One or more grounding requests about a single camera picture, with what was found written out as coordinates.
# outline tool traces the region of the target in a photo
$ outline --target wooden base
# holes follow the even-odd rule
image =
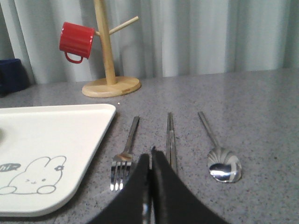
[[[118,76],[116,84],[107,85],[106,78],[98,79],[86,84],[82,93],[88,97],[116,97],[138,90],[141,87],[139,79]]]

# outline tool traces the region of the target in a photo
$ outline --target chopsticks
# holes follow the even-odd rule
[[[173,171],[178,174],[177,150],[175,144],[175,135],[173,128],[172,113],[167,114],[167,132],[166,132],[166,159]]]

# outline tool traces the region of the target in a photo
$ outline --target speech bubble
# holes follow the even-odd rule
[[[19,163],[6,163],[0,165],[0,172],[8,172],[12,170],[17,170],[21,165]]]

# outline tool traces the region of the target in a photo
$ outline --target white tray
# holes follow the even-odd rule
[[[66,204],[115,110],[109,104],[0,109],[0,216],[41,216]]]

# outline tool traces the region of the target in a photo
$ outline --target black object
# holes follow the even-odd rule
[[[0,94],[17,92],[30,86],[20,59],[0,60]]]
[[[127,184],[115,199],[89,224],[150,223],[150,157],[142,154]]]
[[[228,224],[197,200],[155,147],[152,191],[156,224]]]

